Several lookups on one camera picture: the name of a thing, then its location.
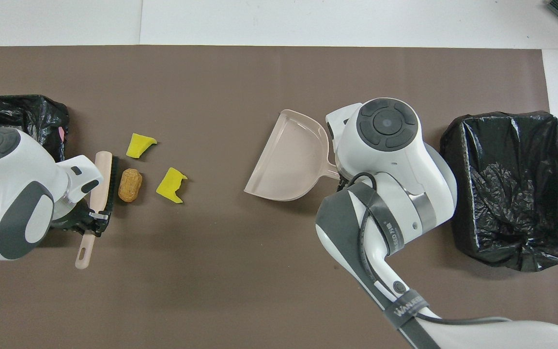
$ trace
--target yellow peel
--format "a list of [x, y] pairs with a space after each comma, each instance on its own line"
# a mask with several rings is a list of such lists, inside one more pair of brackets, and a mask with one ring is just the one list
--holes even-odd
[[180, 188], [182, 179], [188, 178], [177, 169], [170, 167], [164, 179], [161, 181], [159, 188], [156, 188], [156, 192], [177, 204], [181, 204], [182, 199], [180, 199], [175, 192]]
[[126, 156], [132, 157], [133, 159], [139, 159], [143, 152], [148, 150], [148, 148], [153, 144], [157, 144], [156, 139], [133, 133], [133, 137], [130, 139], [130, 144], [128, 144]]

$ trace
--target dustpan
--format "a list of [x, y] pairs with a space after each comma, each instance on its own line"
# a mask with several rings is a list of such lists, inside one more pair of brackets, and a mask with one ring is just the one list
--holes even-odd
[[245, 192], [275, 201], [306, 194], [320, 177], [339, 179], [328, 162], [328, 136], [314, 119], [285, 109], [245, 187]]

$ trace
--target velcro strap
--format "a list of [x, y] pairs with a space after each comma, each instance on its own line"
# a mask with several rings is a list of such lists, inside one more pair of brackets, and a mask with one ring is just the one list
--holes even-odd
[[389, 248], [389, 256], [403, 248], [402, 232], [396, 219], [391, 214], [389, 207], [374, 189], [365, 183], [356, 183], [348, 187], [356, 198], [361, 201], [378, 227], [379, 232], [385, 236]]
[[385, 316], [395, 329], [399, 329], [421, 309], [428, 306], [430, 305], [418, 292], [410, 289], [385, 309]]

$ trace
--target brown mat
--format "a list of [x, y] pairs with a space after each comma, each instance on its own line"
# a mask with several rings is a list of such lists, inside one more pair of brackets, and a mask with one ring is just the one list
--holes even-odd
[[[68, 157], [109, 150], [144, 184], [116, 204], [87, 270], [65, 232], [0, 262], [0, 348], [407, 348], [319, 243], [334, 181], [289, 203], [242, 191], [279, 111], [323, 122], [398, 97], [437, 148], [459, 115], [548, 109], [540, 51], [505, 49], [0, 48], [0, 95], [33, 93], [68, 106]], [[133, 132], [159, 141], [141, 160], [124, 156]], [[169, 166], [190, 179], [184, 205], [155, 193]], [[441, 316], [558, 324], [558, 267], [486, 267], [448, 225], [389, 262]]]

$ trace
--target black trash bag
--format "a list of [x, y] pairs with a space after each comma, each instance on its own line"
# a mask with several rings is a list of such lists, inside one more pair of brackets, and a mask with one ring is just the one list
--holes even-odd
[[492, 267], [558, 265], [558, 120], [547, 112], [455, 119], [440, 141], [458, 181], [456, 247]]
[[0, 95], [0, 127], [14, 127], [38, 141], [56, 162], [64, 161], [68, 109], [44, 95]]

